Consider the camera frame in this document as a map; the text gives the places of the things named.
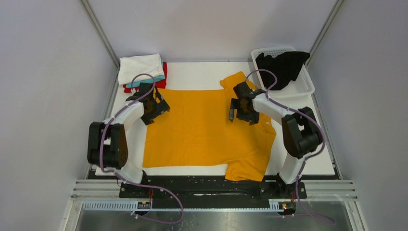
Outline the yellow t shirt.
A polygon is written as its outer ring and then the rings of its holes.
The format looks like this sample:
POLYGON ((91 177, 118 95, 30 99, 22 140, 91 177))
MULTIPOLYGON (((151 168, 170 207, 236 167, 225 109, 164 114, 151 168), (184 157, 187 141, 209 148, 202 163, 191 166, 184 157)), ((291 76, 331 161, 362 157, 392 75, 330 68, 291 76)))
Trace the yellow t shirt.
POLYGON ((261 181, 276 131, 264 114, 254 125, 229 120, 233 88, 244 80, 238 72, 223 79, 219 90, 160 89, 170 110, 147 127, 143 167, 225 164, 228 180, 261 181))

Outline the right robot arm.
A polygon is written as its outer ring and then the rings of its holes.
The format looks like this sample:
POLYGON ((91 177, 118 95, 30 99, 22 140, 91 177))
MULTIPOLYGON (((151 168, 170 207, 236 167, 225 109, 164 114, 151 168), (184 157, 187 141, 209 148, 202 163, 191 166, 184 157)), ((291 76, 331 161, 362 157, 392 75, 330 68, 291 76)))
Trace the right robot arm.
POLYGON ((282 127, 287 155, 278 173, 281 182, 277 183, 276 192, 278 196, 288 198, 295 192, 294 183, 300 180, 306 161, 324 150, 325 134, 310 107, 295 109, 260 91, 245 93, 230 101, 230 121, 237 118, 254 125, 259 122, 261 114, 282 127))

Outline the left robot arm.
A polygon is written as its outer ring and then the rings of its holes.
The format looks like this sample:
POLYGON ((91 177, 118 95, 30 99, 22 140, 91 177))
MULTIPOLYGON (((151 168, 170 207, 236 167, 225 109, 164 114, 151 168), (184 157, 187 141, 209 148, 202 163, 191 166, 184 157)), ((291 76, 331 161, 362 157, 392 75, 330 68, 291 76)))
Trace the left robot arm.
POLYGON ((97 165, 103 173, 113 173, 127 184, 138 198, 149 193, 149 185, 143 181, 145 172, 128 163, 127 131, 138 120, 145 125, 168 112, 170 106, 157 88, 139 90, 128 97, 125 104, 113 116, 89 126, 87 161, 97 165))

